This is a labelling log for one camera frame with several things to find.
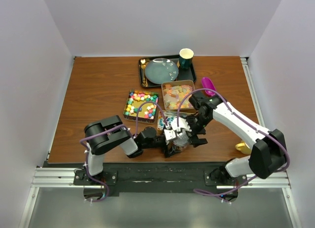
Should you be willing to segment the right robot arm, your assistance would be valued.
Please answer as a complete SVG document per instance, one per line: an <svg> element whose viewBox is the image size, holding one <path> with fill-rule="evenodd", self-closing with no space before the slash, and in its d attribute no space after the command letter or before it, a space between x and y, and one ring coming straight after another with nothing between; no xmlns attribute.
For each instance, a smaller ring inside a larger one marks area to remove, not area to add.
<svg viewBox="0 0 315 228"><path fill-rule="evenodd" d="M284 134L280 130L270 131L256 124L218 95L207 97L196 92L189 97L189 102L197 111L186 118L190 127L190 143L194 147L207 143L206 139L200 139L198 135L205 134L205 127L215 120L239 136L250 150L249 156L230 159L215 169L213 178L231 185L239 176L252 173L260 179L266 179L289 165Z"/></svg>

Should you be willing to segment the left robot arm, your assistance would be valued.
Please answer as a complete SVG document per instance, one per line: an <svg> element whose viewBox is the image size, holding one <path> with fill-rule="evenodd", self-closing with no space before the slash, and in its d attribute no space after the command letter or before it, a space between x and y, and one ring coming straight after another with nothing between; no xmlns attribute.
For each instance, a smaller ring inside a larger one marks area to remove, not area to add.
<svg viewBox="0 0 315 228"><path fill-rule="evenodd" d="M85 138L80 140L87 148L84 178L91 185L101 181L104 155L115 147L122 148L128 158L136 158L151 148L160 148L167 158L181 152L177 145L166 142L164 134L157 135L153 127L132 135L117 115L88 124L84 133Z"/></svg>

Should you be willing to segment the black serving tray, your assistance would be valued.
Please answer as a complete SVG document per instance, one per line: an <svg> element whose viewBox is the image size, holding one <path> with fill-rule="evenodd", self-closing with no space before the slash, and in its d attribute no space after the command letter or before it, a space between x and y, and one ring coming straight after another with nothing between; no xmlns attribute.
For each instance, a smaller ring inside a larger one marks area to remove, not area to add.
<svg viewBox="0 0 315 228"><path fill-rule="evenodd" d="M140 60L141 59L146 59L146 64L150 61L152 61L153 59L156 58L166 58L166 59L170 59L171 61L173 61L174 63L178 63L178 59L179 59L179 54L176 55L162 55L162 56L152 56L152 57L142 57L138 60L138 76L139 76L139 81L140 81L140 86L143 88L155 88L155 87L160 87L161 84L155 84L153 82L151 82L150 80L148 80L147 78L147 83L148 86L144 87L142 85L142 74L141 74L141 67L140 67ZM190 65L190 68L188 70L179 70L179 75L177 77L176 80L191 80L193 83L196 82L196 74L195 74L195 70L194 70L194 66L193 64Z"/></svg>

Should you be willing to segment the clear glass jar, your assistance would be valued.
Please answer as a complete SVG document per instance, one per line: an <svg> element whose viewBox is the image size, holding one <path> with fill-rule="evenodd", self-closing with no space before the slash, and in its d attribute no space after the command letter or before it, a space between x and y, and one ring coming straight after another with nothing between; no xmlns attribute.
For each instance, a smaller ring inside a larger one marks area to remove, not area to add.
<svg viewBox="0 0 315 228"><path fill-rule="evenodd" d="M188 138L177 138L172 141L172 150L174 153L181 153L188 145Z"/></svg>

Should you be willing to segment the gold tin of star candies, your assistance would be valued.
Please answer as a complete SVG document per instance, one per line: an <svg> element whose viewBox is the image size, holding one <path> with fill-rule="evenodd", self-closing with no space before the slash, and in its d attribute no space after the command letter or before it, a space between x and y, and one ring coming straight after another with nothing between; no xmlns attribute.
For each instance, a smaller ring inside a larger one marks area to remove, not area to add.
<svg viewBox="0 0 315 228"><path fill-rule="evenodd" d="M155 121L159 94L156 92L133 90L127 95L123 116L127 120L135 121L138 114L138 121L152 124Z"/></svg>

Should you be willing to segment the gold spoon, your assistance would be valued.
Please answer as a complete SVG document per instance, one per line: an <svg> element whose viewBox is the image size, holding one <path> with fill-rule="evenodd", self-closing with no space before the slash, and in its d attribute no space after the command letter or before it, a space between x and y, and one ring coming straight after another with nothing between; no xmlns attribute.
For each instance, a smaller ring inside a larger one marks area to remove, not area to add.
<svg viewBox="0 0 315 228"><path fill-rule="evenodd" d="M141 74L142 74L142 85L144 87L147 87L148 83L147 83L147 78L145 76L146 59L141 59L140 60L140 67L141 67Z"/></svg>

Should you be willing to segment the tin of lollipops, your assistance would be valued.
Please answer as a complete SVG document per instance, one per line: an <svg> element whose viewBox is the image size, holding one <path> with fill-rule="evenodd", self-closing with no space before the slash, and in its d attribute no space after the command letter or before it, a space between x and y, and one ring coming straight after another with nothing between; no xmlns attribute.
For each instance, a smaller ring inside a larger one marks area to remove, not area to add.
<svg viewBox="0 0 315 228"><path fill-rule="evenodd" d="M171 124L171 122L176 119L177 112L176 111L163 111L167 124ZM186 118L188 115L192 115L192 113L180 112L179 116L182 118ZM157 130L162 131L165 126L164 118L161 112L158 113L157 119Z"/></svg>

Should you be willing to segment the yellow mug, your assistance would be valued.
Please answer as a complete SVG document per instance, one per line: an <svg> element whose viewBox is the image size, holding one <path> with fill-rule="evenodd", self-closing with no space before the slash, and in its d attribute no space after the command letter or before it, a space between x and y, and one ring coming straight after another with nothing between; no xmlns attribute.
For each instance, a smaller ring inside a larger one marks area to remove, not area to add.
<svg viewBox="0 0 315 228"><path fill-rule="evenodd" d="M236 144L235 149L245 155L250 155L252 152L251 148L244 141Z"/></svg>

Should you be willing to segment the dark green cup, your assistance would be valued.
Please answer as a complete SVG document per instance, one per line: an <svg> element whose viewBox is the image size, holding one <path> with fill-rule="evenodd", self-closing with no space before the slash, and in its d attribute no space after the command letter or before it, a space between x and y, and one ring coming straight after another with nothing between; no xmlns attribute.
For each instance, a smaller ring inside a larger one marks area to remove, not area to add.
<svg viewBox="0 0 315 228"><path fill-rule="evenodd" d="M189 48L183 48L179 52L178 65L180 69L189 69L192 63L194 52Z"/></svg>

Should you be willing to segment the aluminium frame rail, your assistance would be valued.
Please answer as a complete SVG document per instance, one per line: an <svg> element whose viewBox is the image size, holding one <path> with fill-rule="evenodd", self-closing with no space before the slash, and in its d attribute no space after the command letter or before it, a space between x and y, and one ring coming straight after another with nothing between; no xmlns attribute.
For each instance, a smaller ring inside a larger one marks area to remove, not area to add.
<svg viewBox="0 0 315 228"><path fill-rule="evenodd" d="M80 164L36 169L22 228L300 228L286 173L254 179L226 202L191 193L120 193L90 202L101 187Z"/></svg>

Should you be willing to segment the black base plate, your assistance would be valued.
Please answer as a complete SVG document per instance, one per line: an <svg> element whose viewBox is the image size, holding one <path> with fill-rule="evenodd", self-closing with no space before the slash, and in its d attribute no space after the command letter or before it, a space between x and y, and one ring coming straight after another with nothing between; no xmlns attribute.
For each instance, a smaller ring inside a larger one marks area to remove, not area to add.
<svg viewBox="0 0 315 228"><path fill-rule="evenodd" d="M97 180L106 183L111 196L120 193L191 193L193 189L224 192L219 186L233 187L246 176L223 181L217 169L222 163L105 163Z"/></svg>

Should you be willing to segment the purple plastic scoop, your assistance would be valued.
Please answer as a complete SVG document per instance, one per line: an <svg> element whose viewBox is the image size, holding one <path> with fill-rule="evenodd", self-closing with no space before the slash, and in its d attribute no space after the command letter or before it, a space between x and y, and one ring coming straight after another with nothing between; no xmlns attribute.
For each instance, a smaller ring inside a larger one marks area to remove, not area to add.
<svg viewBox="0 0 315 228"><path fill-rule="evenodd" d="M209 89L209 90L205 90L205 94L207 96L212 97L216 94L215 92L212 92L212 90L216 91L216 88L209 77L203 77L201 79L201 84L203 88Z"/></svg>

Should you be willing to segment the silver jar lid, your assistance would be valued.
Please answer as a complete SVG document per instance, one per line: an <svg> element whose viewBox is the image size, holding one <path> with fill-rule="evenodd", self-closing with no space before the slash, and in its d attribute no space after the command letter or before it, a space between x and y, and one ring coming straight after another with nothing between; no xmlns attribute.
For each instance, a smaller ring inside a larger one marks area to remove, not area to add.
<svg viewBox="0 0 315 228"><path fill-rule="evenodd" d="M188 143L188 137L186 132L181 132L177 134L177 139L173 141L173 144L178 146L178 147L186 147Z"/></svg>

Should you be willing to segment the blue ceramic plate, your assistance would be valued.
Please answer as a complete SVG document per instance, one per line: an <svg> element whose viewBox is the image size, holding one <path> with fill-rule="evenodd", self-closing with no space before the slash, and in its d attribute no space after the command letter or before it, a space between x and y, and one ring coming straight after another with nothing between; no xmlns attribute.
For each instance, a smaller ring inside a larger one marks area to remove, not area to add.
<svg viewBox="0 0 315 228"><path fill-rule="evenodd" d="M177 79L179 69L170 59L156 58L149 61L145 67L146 78L154 83L161 85L164 82L172 82Z"/></svg>

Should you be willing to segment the tin of gummy candies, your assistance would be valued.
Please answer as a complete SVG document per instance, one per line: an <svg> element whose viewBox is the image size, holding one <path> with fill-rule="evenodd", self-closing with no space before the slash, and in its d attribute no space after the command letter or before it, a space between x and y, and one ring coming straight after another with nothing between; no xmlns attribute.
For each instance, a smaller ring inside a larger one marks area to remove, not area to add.
<svg viewBox="0 0 315 228"><path fill-rule="evenodd" d="M165 82L161 85L164 109L175 111L186 95L195 90L191 80Z"/></svg>

